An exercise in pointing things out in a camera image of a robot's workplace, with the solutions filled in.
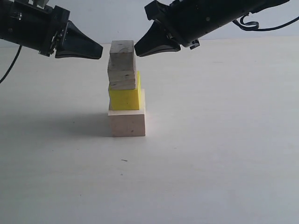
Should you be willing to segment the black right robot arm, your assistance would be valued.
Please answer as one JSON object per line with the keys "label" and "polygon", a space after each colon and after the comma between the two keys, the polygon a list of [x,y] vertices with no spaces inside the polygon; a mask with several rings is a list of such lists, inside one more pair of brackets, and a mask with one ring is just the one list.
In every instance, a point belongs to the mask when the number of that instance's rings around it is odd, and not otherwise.
{"label": "black right robot arm", "polygon": [[194,49],[199,38],[248,13],[284,4],[284,0],[157,0],[145,6],[148,32],[135,44],[137,56]]}

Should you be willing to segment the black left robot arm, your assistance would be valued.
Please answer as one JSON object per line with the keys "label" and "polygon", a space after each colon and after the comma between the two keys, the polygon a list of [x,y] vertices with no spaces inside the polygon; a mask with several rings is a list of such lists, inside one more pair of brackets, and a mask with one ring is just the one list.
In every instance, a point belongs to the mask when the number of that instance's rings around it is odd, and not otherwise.
{"label": "black left robot arm", "polygon": [[69,17],[69,10],[51,7],[46,0],[2,0],[0,37],[43,56],[100,59],[103,47],[82,33]]}

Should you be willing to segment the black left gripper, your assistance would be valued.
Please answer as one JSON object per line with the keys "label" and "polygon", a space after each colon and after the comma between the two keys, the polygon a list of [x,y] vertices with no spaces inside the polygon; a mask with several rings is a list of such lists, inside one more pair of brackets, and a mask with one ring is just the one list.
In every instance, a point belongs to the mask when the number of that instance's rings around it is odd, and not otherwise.
{"label": "black left gripper", "polygon": [[72,21],[68,21],[70,11],[59,6],[54,6],[50,13],[50,23],[46,28],[39,54],[50,56],[60,43],[63,33],[64,49],[57,49],[55,58],[84,58],[100,59],[103,47],[82,33]]}

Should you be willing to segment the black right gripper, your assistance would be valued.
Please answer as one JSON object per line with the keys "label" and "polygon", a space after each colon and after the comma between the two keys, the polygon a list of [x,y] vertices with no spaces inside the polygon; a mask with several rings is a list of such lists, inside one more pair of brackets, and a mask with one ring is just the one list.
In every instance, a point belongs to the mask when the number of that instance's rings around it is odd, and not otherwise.
{"label": "black right gripper", "polygon": [[164,52],[178,52],[180,46],[194,49],[200,46],[198,38],[187,40],[183,37],[173,7],[179,0],[170,5],[153,0],[144,9],[149,21],[153,24],[146,34],[135,44],[137,56],[150,56]]}

